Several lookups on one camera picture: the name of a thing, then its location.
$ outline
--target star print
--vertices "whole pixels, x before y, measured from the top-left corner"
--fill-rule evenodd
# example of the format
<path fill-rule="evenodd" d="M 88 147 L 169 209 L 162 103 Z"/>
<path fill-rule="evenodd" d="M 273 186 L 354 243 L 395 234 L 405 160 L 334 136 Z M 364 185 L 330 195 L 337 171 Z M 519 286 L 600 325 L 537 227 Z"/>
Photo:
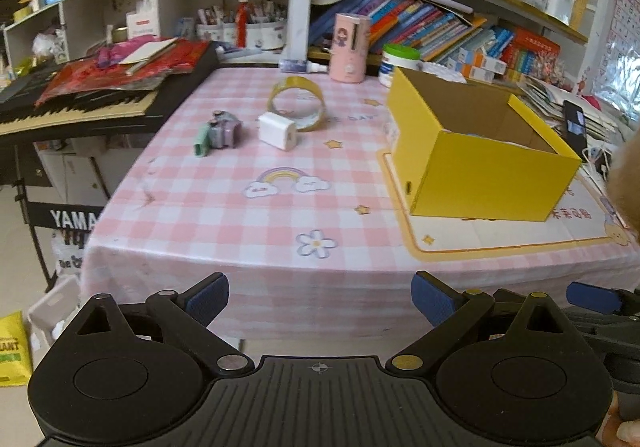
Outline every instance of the star print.
<path fill-rule="evenodd" d="M 328 142 L 324 142 L 324 144 L 329 149 L 342 149 L 342 142 L 338 142 L 337 140 L 329 140 Z"/>

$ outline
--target pink cylinder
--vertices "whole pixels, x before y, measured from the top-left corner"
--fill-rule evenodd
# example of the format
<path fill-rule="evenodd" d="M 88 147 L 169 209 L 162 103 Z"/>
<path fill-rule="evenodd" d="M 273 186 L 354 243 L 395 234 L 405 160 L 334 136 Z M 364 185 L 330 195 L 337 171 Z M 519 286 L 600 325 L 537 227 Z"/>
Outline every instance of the pink cylinder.
<path fill-rule="evenodd" d="M 339 13 L 335 16 L 329 76 L 337 82 L 362 82 L 367 70 L 369 29 L 366 15 Z"/>

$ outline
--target gold bolt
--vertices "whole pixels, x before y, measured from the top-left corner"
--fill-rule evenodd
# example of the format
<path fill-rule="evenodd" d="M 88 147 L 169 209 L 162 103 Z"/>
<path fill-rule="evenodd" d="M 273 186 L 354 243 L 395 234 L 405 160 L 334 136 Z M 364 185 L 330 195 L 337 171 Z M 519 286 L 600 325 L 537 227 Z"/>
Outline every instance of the gold bolt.
<path fill-rule="evenodd" d="M 402 369 L 403 371 L 414 371 L 422 366 L 422 359 L 415 355 L 398 355 L 391 363 L 394 367 Z"/>

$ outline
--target keyboard piano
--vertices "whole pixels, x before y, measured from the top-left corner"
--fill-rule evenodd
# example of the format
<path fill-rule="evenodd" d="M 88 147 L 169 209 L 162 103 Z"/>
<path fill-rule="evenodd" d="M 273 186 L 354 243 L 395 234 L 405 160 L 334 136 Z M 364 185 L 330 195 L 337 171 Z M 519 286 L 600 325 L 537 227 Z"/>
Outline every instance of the keyboard piano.
<path fill-rule="evenodd" d="M 156 91 L 90 91 L 57 96 L 40 107 L 34 107 L 35 101 L 61 67 L 28 75 L 0 93 L 0 146 L 156 132 L 219 64 L 210 46 L 190 74 L 170 75 Z"/>

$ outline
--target black ribbed plate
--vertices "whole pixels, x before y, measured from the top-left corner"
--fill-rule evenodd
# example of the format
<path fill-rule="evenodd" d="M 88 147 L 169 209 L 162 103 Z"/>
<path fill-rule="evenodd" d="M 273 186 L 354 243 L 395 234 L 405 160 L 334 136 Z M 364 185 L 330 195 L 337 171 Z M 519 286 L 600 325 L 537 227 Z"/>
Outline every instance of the black ribbed plate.
<path fill-rule="evenodd" d="M 42 447 L 66 445 L 49 440 Z M 136 447 L 499 445 L 460 427 L 424 383 L 384 373 L 377 359 L 265 357 L 253 374 L 216 382 L 203 405 L 175 429 Z M 585 437 L 564 445 L 599 443 Z"/>

